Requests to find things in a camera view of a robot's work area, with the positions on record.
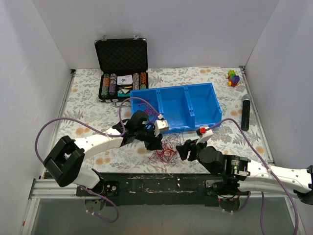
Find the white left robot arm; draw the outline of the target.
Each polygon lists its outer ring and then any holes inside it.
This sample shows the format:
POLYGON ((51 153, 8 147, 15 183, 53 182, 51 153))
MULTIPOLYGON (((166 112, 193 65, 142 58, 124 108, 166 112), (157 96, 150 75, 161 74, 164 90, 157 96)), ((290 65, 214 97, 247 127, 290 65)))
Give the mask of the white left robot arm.
POLYGON ((136 111, 131 118, 121 120, 101 134, 78 139, 61 137, 44 160, 44 166, 58 186, 76 184, 98 196, 104 190, 104 180, 96 170, 82 166, 85 160, 134 140, 144 142, 149 151, 161 150, 162 132, 166 130, 168 122, 162 115, 150 122, 145 112, 136 111))

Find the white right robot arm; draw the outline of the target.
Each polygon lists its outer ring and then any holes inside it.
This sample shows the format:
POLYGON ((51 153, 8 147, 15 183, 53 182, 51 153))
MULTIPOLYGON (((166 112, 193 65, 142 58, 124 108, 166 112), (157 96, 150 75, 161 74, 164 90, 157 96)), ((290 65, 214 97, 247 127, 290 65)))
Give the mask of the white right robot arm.
POLYGON ((265 166, 262 163, 236 155, 227 155, 205 142, 187 140, 177 145, 180 158, 198 161, 210 174, 221 178, 207 186, 215 195, 236 195, 239 192, 259 191, 284 194, 302 203, 313 203, 313 168, 289 169, 265 166))

